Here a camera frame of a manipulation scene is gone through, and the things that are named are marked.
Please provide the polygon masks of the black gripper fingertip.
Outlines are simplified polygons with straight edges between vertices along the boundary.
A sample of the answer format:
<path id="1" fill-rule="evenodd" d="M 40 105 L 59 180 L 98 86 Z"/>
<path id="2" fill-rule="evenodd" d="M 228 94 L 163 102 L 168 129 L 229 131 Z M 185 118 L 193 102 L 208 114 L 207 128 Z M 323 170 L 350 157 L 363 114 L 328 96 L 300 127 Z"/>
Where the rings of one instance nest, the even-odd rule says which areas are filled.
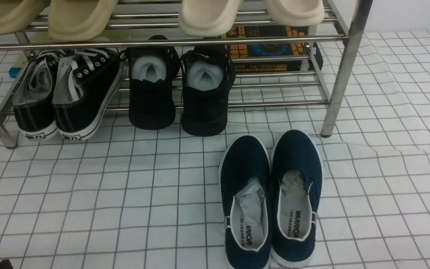
<path id="1" fill-rule="evenodd" d="M 14 269 L 10 259 L 3 259 L 0 261 L 0 269 Z"/>

